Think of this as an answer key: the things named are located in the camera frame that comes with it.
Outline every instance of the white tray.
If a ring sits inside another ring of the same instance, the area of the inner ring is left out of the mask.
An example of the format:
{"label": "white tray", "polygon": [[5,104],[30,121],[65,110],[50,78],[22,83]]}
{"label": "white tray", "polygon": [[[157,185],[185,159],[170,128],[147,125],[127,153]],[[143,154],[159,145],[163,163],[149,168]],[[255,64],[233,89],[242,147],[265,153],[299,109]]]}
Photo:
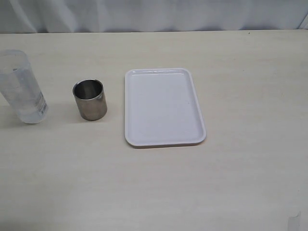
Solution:
{"label": "white tray", "polygon": [[197,144],[205,139],[192,75],[182,68],[125,75],[125,138],[133,146]]}

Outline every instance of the plastic tray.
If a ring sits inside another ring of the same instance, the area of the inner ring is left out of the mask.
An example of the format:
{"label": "plastic tray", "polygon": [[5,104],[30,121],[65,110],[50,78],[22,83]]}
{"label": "plastic tray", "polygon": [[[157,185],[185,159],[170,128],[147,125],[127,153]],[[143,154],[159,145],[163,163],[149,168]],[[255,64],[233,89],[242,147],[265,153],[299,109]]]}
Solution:
{"label": "plastic tray", "polygon": [[140,69],[125,75],[125,138],[133,146],[197,144],[206,137],[191,73]]}

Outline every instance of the metal cup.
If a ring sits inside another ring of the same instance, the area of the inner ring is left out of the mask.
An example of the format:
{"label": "metal cup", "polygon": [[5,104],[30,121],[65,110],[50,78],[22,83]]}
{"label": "metal cup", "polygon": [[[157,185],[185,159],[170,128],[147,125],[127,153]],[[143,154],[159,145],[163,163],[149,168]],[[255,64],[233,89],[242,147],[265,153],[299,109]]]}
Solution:
{"label": "metal cup", "polygon": [[78,82],[73,87],[73,95],[82,118],[94,121],[106,114],[106,98],[100,81],[85,79]]}

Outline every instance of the table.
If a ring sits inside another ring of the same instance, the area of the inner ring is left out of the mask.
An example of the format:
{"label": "table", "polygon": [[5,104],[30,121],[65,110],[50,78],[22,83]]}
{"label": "table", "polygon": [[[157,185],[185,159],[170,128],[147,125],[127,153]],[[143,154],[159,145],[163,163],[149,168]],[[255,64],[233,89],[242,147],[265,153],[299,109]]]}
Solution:
{"label": "table", "polygon": [[[308,227],[308,31],[2,34],[49,104],[36,125],[0,97],[0,230],[283,231]],[[191,71],[207,139],[134,149],[124,74]],[[106,116],[83,120],[73,85],[97,78]]]}

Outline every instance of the white backdrop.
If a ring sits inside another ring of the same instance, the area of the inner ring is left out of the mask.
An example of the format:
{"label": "white backdrop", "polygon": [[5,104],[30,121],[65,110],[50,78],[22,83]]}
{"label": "white backdrop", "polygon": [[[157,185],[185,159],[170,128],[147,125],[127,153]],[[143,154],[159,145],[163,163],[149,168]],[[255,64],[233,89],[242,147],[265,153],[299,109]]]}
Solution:
{"label": "white backdrop", "polygon": [[307,0],[0,0],[0,32],[297,29],[307,13]]}

